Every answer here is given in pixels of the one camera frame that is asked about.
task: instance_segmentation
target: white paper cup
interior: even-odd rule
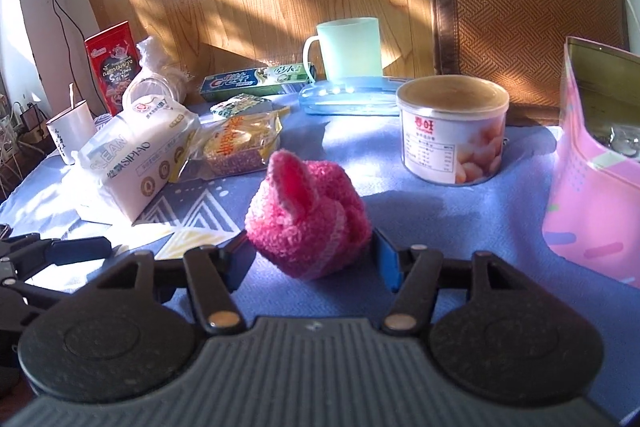
[[[67,165],[73,165],[73,152],[82,149],[85,143],[95,134],[94,119],[86,100],[78,102],[47,121],[47,128],[56,144],[58,152]]]

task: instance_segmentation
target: pink fuzzy sock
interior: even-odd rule
[[[358,258],[371,237],[364,204],[333,162],[280,150],[246,214],[249,240],[291,277],[316,279]]]

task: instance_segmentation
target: snack bag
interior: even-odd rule
[[[239,114],[256,114],[272,110],[273,103],[271,100],[244,92],[236,94],[225,102],[220,102],[209,109],[212,118],[216,121],[226,120]]]
[[[136,44],[128,22],[84,41],[91,67],[112,116],[122,110],[122,95],[140,73]]]
[[[82,147],[63,180],[81,219],[132,223],[164,186],[200,120],[171,97],[148,95]]]
[[[280,146],[280,131],[278,111],[233,116],[202,127],[170,181],[214,180],[266,169]]]

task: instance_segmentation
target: canned food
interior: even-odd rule
[[[428,182],[468,185],[502,161],[509,93],[481,78],[442,74],[399,87],[402,163]]]

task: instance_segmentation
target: mint green mug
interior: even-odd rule
[[[378,19],[338,19],[323,22],[316,28],[318,35],[309,37],[302,50],[302,62],[309,78],[313,78],[309,69],[309,48],[315,41],[320,41],[327,80],[350,76],[382,76]]]

